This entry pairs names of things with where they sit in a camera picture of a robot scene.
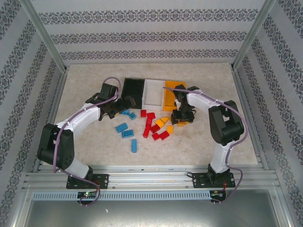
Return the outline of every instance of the enclosure wall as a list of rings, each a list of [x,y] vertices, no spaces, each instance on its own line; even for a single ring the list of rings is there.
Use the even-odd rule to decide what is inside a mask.
[[[0,226],[31,172],[61,76],[17,0],[0,1]]]
[[[303,225],[303,1],[279,0],[238,68],[268,165]]]
[[[35,0],[67,65],[232,62],[264,0]]]

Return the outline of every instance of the purple cable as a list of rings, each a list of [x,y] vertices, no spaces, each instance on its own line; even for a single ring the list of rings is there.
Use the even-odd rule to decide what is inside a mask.
[[[57,154],[58,154],[58,146],[59,146],[59,143],[60,143],[60,137],[61,137],[62,132],[63,132],[64,128],[69,124],[69,122],[70,122],[71,120],[73,120],[73,119],[74,119],[76,116],[78,116],[80,113],[82,113],[82,112],[84,112],[84,111],[86,111],[86,110],[89,110],[90,108],[93,108],[93,107],[95,107],[95,106],[98,106],[98,105],[102,105],[102,104],[108,103],[109,101],[112,101],[112,100],[116,99],[116,98],[120,95],[120,93],[121,93],[121,82],[120,82],[120,80],[119,80],[118,78],[116,78],[116,77],[108,77],[108,78],[106,78],[106,79],[103,81],[102,84],[104,84],[104,83],[105,83],[107,80],[109,80],[109,79],[115,79],[115,80],[118,81],[118,83],[119,83],[119,89],[118,89],[117,94],[115,94],[113,97],[111,97],[110,99],[108,99],[108,100],[106,100],[106,101],[103,101],[103,102],[100,102],[100,103],[91,105],[91,106],[89,106],[89,107],[87,107],[87,108],[84,108],[84,109],[78,111],[77,113],[75,113],[73,116],[71,116],[71,117],[67,120],[67,122],[62,126],[62,128],[59,130],[59,133],[58,133],[58,136],[57,136],[57,140],[56,140],[56,144],[55,144],[54,153],[53,153],[53,173],[54,173],[54,174],[55,174],[58,170],[61,170],[63,173],[65,173],[65,174],[67,174],[67,175],[69,175],[69,176],[71,176],[71,177],[74,177],[74,178],[76,178],[76,179],[78,179],[78,180],[82,180],[82,181],[84,181],[84,182],[88,182],[88,183],[93,184],[94,186],[97,187],[98,196],[97,196],[97,197],[94,199],[94,201],[92,201],[90,204],[87,204],[86,207],[88,207],[88,206],[94,204],[94,203],[98,200],[98,198],[100,197],[100,194],[101,194],[100,187],[99,187],[99,185],[97,185],[96,183],[94,183],[94,182],[92,182],[92,181],[89,181],[89,180],[86,180],[86,179],[83,179],[83,178],[74,176],[74,175],[72,175],[72,174],[70,174],[70,173],[68,173],[68,172],[66,172],[66,171],[64,171],[64,170],[62,170],[62,169],[56,169]]]
[[[248,125],[247,125],[247,122],[246,122],[245,118],[244,118],[238,111],[236,111],[234,108],[230,107],[229,105],[224,104],[223,102],[218,101],[217,99],[214,99],[214,98],[212,98],[212,97],[210,97],[210,96],[204,94],[203,92],[188,91],[188,90],[184,90],[184,89],[175,89],[175,88],[170,88],[170,87],[163,87],[163,88],[164,88],[164,89],[167,89],[167,90],[170,90],[170,91],[182,91],[182,92],[194,93],[194,94],[197,94],[197,95],[204,96],[205,98],[211,100],[212,102],[215,102],[215,103],[217,103],[217,104],[220,104],[220,105],[224,106],[225,108],[230,109],[230,110],[233,111],[235,114],[237,114],[237,115],[241,118],[241,120],[243,121],[243,123],[244,123],[244,125],[245,125],[245,134],[244,134],[244,137],[243,137],[241,140],[236,141],[234,144],[231,144],[231,146],[229,147],[229,149],[228,149],[228,151],[227,151],[226,158],[225,158],[225,164],[226,164],[226,166],[229,167],[230,169],[239,171],[240,174],[241,174],[241,175],[240,175],[240,179],[239,179],[239,181],[238,181],[236,187],[234,188],[234,190],[231,192],[231,194],[230,194],[224,201],[220,202],[220,204],[223,203],[223,202],[225,202],[225,201],[227,201],[227,200],[236,192],[237,188],[239,187],[239,185],[240,185],[240,183],[241,183],[241,181],[242,181],[242,179],[243,179],[243,171],[242,171],[241,169],[239,169],[239,168],[231,167],[230,165],[228,165],[228,157],[229,157],[229,155],[230,155],[230,153],[231,153],[232,148],[233,148],[234,146],[236,146],[236,145],[242,143],[242,142],[248,137],[248,133],[249,133],[249,132],[248,132]]]

